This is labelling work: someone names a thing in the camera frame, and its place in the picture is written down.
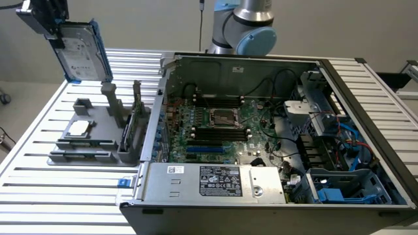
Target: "blue latch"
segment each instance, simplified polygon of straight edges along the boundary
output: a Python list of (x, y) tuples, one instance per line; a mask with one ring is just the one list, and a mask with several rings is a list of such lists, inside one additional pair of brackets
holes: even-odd
[(371, 204), (376, 195), (371, 194), (361, 198), (343, 198), (340, 190), (337, 188), (323, 188), (317, 191), (319, 201), (323, 203), (336, 203), (336, 204)]
[(117, 181), (117, 188), (130, 188), (130, 180), (128, 180), (128, 179), (118, 179), (118, 181)]

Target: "power supply label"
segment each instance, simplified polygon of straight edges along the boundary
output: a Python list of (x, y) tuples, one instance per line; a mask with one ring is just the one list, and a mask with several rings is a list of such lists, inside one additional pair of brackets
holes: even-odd
[(198, 177), (201, 196), (241, 197), (238, 167), (201, 166)]

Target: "gray wall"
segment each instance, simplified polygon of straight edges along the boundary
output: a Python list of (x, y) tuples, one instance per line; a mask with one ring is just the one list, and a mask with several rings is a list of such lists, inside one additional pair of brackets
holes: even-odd
[[(2, 0), (1, 4), (15, 3)], [(67, 0), (71, 21), (99, 23), (105, 47), (196, 50), (197, 0)], [(273, 0), (277, 44), (272, 54), (363, 57), (377, 71), (418, 59), (416, 0)], [(202, 45), (210, 40), (206, 0)], [(0, 11), (0, 80), (61, 82), (42, 36)]]

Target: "motherboard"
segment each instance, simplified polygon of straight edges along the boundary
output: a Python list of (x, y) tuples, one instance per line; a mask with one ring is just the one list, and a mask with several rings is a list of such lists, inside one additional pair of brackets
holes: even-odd
[(166, 118), (173, 163), (250, 164), (276, 146), (269, 101), (172, 99)]

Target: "hard drive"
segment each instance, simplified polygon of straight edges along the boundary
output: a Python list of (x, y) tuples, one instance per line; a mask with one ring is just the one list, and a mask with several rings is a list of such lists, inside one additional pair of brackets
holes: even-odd
[(105, 56), (98, 25), (89, 23), (63, 22), (59, 24), (59, 33), (63, 48), (54, 49), (63, 76), (67, 82), (112, 81), (112, 71)]

